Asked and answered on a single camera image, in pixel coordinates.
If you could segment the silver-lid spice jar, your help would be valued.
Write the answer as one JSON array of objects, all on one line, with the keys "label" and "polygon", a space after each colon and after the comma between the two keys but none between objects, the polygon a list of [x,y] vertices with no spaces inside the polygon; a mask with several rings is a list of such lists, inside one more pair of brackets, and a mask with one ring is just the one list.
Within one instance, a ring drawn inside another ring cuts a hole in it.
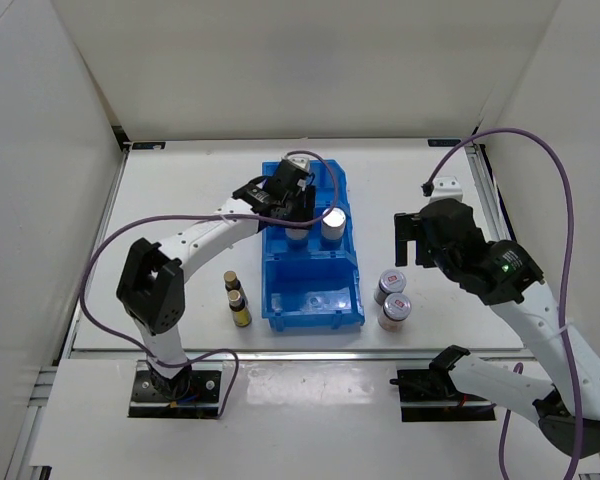
[{"label": "silver-lid spice jar", "polygon": [[290,249],[299,250],[306,248],[309,239],[309,229],[286,228],[285,238]]},{"label": "silver-lid spice jar", "polygon": [[321,220],[321,245],[325,249],[336,249],[342,242],[347,224],[346,213],[334,208]]}]

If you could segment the small amber bottle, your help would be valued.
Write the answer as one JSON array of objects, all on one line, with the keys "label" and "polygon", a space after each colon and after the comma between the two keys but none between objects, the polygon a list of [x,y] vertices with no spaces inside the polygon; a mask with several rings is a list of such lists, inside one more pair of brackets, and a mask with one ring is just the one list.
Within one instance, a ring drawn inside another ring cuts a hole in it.
[{"label": "small amber bottle", "polygon": [[252,318],[246,300],[239,290],[230,290],[227,294],[233,322],[237,327],[247,327]]},{"label": "small amber bottle", "polygon": [[248,297],[246,296],[246,293],[244,291],[242,283],[241,283],[240,279],[238,278],[235,271],[233,271],[233,270],[226,271],[223,275],[223,281],[224,281],[224,285],[225,285],[225,290],[227,292],[230,292],[233,290],[238,291],[240,293],[241,297],[243,298],[243,300],[245,301],[245,303],[248,303]]}]

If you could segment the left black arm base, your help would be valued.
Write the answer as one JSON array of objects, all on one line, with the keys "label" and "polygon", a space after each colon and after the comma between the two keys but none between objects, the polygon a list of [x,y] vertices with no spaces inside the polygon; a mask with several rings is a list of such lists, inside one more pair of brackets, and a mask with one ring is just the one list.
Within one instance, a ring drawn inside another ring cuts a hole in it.
[{"label": "left black arm base", "polygon": [[136,419],[197,419],[219,417],[222,369],[187,367],[164,380],[146,362],[138,362],[127,416]]}]

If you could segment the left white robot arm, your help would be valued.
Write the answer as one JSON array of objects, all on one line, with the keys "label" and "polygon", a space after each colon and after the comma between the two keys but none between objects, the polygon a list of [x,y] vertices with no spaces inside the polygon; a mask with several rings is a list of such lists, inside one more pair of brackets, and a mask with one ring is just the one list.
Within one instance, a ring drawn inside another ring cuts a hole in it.
[{"label": "left white robot arm", "polygon": [[307,159],[285,158],[262,184],[252,180],[234,191],[212,220],[196,221],[155,243],[141,238],[131,245],[116,297],[150,351],[154,385],[166,399],[182,398],[190,386],[177,328],[185,310],[185,284],[221,252],[265,229],[268,219],[311,220],[311,179]]}]

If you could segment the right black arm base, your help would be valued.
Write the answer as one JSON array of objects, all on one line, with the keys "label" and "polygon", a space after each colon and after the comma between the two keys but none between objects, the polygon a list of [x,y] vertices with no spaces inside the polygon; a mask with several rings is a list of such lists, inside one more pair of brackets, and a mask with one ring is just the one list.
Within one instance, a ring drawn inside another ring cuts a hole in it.
[{"label": "right black arm base", "polygon": [[403,423],[496,420],[492,403],[482,397],[453,390],[428,369],[399,369],[389,384],[398,391]]}]

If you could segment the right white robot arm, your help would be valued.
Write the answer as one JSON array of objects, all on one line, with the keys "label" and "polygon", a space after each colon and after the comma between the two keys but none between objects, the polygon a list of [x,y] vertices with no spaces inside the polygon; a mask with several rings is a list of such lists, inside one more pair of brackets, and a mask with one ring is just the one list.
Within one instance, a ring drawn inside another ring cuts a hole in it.
[{"label": "right white robot arm", "polygon": [[562,453],[600,453],[600,358],[579,332],[559,323],[559,306],[542,270],[518,243],[488,241],[470,206],[452,198],[394,216],[395,263],[438,268],[499,316],[533,353],[549,378],[497,368],[452,345],[429,364],[429,387],[440,399],[471,394],[535,424]]}]

